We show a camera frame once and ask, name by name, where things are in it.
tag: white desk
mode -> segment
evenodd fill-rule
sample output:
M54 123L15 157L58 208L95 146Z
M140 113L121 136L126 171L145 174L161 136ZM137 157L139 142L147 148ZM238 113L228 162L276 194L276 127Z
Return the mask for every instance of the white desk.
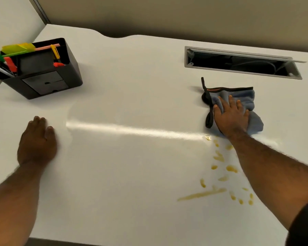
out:
M0 182L17 166L27 122L44 116L60 142L41 180L32 237L103 246L283 245L287 231L242 187L240 171L219 182L228 164L239 167L228 141L203 136L207 87L253 86L264 122L256 138L308 163L308 63L303 80L184 67L184 47L291 56L308 53L149 36L112 39L83 28L47 25L37 37L64 37L83 85L27 100L0 85ZM226 162L213 159L219 150ZM211 165L218 165L212 170ZM207 187L200 185L204 178ZM212 185L234 191L177 201Z

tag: black desk organizer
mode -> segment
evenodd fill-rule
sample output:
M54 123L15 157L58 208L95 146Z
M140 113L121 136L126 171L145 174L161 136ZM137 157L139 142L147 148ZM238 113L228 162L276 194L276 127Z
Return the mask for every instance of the black desk organizer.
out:
M65 66L53 66L55 56L51 48L12 56L17 66L17 76L10 78L0 72L2 82L27 99L81 86L83 82L78 63L64 38L33 43L35 47L54 44L60 45L57 50Z

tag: blue microfiber cloth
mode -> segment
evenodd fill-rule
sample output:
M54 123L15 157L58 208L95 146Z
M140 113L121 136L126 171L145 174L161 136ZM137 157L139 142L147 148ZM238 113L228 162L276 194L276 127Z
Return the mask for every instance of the blue microfiber cloth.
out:
M204 78L201 78L202 86L204 89L204 93L202 95L202 100L210 107L210 112L207 115L205 120L205 127L209 128L211 133L217 136L223 136L222 132L218 129L217 124L214 120L214 110L213 107L215 104L221 110L221 113L224 113L224 108L222 107L221 101L218 98L219 96L229 103L228 97L232 95L235 102L236 100L240 100L244 111L249 110L249 126L247 133L249 135L258 133L263 130L263 122L260 117L253 112L255 108L254 99L255 99L255 91L253 87L247 88L225 88L225 87L218 87L218 88L206 88L204 84Z

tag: hairy arm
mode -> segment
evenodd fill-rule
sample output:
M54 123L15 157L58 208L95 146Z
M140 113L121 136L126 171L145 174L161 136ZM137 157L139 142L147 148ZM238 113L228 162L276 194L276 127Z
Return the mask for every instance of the hairy arm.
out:
M248 136L249 112L240 101L222 100L225 112L214 107L218 128L234 146L253 190L286 229L308 203L308 166Z
M35 223L41 175L55 157L56 139L44 118L35 117L17 152L20 166L0 184L0 246L22 246Z

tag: wall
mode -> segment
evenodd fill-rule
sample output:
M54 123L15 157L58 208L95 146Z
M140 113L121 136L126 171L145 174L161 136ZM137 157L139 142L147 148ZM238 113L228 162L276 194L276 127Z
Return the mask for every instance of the wall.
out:
M0 0L0 49L32 42L44 26L29 0Z
M308 0L38 1L52 24L107 36L145 34L308 51Z

